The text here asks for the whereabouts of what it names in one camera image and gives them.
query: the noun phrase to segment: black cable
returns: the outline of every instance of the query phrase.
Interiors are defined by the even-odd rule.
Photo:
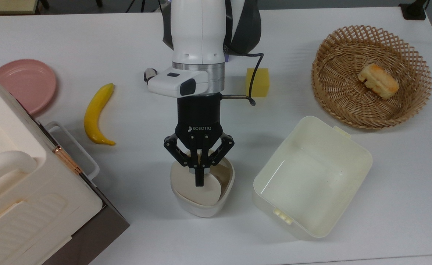
[[[226,43],[227,48],[229,48],[230,50],[232,50],[233,52],[235,52],[238,55],[242,55],[242,56],[247,56],[247,57],[260,57],[258,59],[257,65],[255,66],[255,69],[253,69],[253,74],[251,75],[251,80],[250,80],[250,85],[248,88],[248,96],[246,97],[246,99],[248,99],[250,101],[250,105],[254,106],[256,104],[255,100],[252,99],[251,97],[251,90],[253,87],[253,81],[255,80],[255,75],[257,73],[258,67],[260,66],[260,62],[263,59],[264,54],[263,53],[245,53],[245,52],[239,52],[238,50],[235,50],[233,47],[231,47],[229,44]],[[237,95],[226,95],[229,98],[230,97],[234,97]]]
[[[132,7],[132,4],[134,3],[135,0],[132,0],[131,4],[129,5],[128,9],[126,10],[125,13],[129,12],[130,8]]]
[[[142,0],[142,5],[140,6],[140,12],[144,13],[144,5],[146,4],[146,0]]]

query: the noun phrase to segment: box handle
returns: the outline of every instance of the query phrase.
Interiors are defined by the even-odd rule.
[[[36,166],[36,160],[25,152],[12,150],[0,153],[0,178],[17,169],[23,173],[31,173]]]
[[[275,208],[273,210],[273,213],[275,215],[277,215],[279,218],[281,218],[281,220],[285,221],[288,225],[293,223],[293,219],[291,217],[289,217],[288,215],[286,215],[286,213],[283,213],[280,209]]]
[[[50,122],[48,124],[46,124],[44,126],[46,128],[46,130],[51,133],[52,129],[55,127],[58,127],[61,131],[63,131],[66,136],[70,139],[70,141],[72,141],[77,148],[82,152],[82,154],[90,161],[90,163],[92,163],[93,165],[93,171],[89,174],[85,174],[88,178],[88,180],[92,180],[93,178],[95,178],[98,173],[100,172],[100,167],[98,166],[97,162],[88,154],[87,151],[85,151],[85,149],[78,143],[78,141],[70,134],[70,132],[59,122],[53,121]]]
[[[347,137],[348,139],[351,138],[351,135],[350,135],[350,134],[347,134],[346,131],[343,131],[343,130],[340,129],[339,127],[334,126],[333,129],[334,129],[335,131],[338,131],[339,133],[341,133],[343,136]]]

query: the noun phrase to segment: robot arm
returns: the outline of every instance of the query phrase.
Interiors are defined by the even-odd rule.
[[[164,146],[195,174],[195,185],[203,186],[203,176],[210,166],[217,165],[234,146],[234,140],[219,123],[224,50],[227,52],[225,44],[230,44],[242,49],[237,54],[246,53],[258,43],[261,29],[257,0],[234,0],[233,4],[230,0],[173,0],[162,14],[164,42],[174,50],[172,66],[147,84],[151,92],[177,98],[178,124],[175,134],[165,138]],[[191,156],[177,147],[177,139]],[[209,154],[218,139],[221,145]]]

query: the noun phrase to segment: floor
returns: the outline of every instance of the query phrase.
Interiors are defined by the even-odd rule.
[[[140,12],[143,0],[135,0],[129,12]],[[103,7],[98,7],[95,0],[48,0],[49,10],[41,8],[42,15],[124,13],[132,0],[103,0]],[[335,8],[335,7],[393,7],[400,3],[412,3],[412,0],[258,0],[261,10],[295,8]],[[158,0],[147,0],[144,12],[158,8]],[[426,10],[432,24],[432,0]]]

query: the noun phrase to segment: bread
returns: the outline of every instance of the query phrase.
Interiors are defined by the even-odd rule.
[[[361,71],[358,79],[364,83],[367,88],[372,89],[382,99],[389,99],[399,90],[399,83],[391,77],[384,69],[376,64],[370,64]]]

